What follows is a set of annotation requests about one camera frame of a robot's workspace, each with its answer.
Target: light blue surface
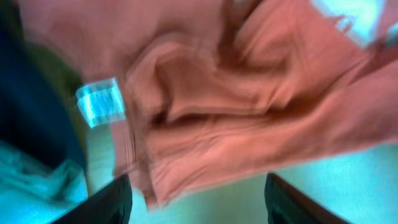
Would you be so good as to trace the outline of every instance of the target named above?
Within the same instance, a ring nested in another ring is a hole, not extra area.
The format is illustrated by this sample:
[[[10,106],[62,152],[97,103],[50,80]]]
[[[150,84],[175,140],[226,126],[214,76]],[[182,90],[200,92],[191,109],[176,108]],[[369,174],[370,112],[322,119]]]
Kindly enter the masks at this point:
[[[347,36],[359,46],[366,47],[376,38],[376,27],[381,17],[385,0],[311,0],[325,16],[342,16],[346,19],[337,24],[343,30],[350,22],[353,28]]]
[[[0,223],[2,224],[41,224],[50,223],[87,198],[87,187],[83,173],[76,178],[73,188],[68,189],[70,203],[48,202],[15,187],[9,187],[0,181]]]
[[[353,223],[398,223],[398,147],[313,161],[278,172]]]

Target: white tag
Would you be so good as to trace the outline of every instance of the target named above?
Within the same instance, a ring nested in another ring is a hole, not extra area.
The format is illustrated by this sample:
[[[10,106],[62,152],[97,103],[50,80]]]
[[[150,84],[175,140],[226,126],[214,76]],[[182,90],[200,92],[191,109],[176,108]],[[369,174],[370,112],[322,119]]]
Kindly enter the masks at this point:
[[[91,128],[126,119],[115,78],[87,84],[76,91],[76,97],[80,112]]]

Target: salmon cloth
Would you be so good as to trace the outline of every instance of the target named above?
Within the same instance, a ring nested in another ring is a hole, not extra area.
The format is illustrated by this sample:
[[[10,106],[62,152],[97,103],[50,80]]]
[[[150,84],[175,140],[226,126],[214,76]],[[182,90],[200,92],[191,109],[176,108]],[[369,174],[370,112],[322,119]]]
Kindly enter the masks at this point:
[[[344,16],[326,18],[308,0],[19,6],[27,40],[85,82],[117,77],[127,120],[111,124],[115,175],[128,173],[150,205],[398,142],[396,47],[381,30],[358,47],[349,26],[335,28]]]

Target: floor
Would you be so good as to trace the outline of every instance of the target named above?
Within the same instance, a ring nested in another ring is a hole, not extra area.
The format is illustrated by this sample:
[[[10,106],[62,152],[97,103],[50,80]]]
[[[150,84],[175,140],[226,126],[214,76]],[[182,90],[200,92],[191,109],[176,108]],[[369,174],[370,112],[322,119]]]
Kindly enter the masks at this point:
[[[112,180],[114,152],[109,128],[88,136],[88,185],[93,194]],[[398,223],[398,147],[309,162],[278,170],[324,207],[353,223]],[[180,197],[162,210],[148,212],[138,190],[133,193],[131,224],[267,223],[266,174]]]

